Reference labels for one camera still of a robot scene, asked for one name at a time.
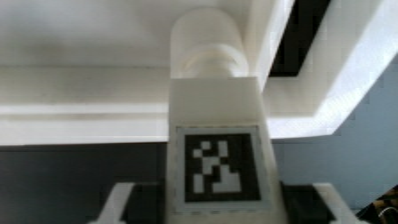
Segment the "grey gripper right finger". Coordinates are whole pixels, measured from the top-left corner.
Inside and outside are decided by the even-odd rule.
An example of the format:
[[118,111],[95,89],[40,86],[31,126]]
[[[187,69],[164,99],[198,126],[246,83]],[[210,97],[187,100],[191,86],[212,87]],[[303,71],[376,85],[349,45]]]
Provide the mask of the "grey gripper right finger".
[[290,224],[363,224],[331,184],[281,184]]

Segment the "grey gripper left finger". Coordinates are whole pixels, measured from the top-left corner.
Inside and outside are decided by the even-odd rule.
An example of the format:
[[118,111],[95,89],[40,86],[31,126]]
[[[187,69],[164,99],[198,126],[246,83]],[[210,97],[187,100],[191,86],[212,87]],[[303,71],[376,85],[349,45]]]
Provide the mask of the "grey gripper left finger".
[[164,187],[159,182],[120,182],[98,217],[88,224],[162,224]]

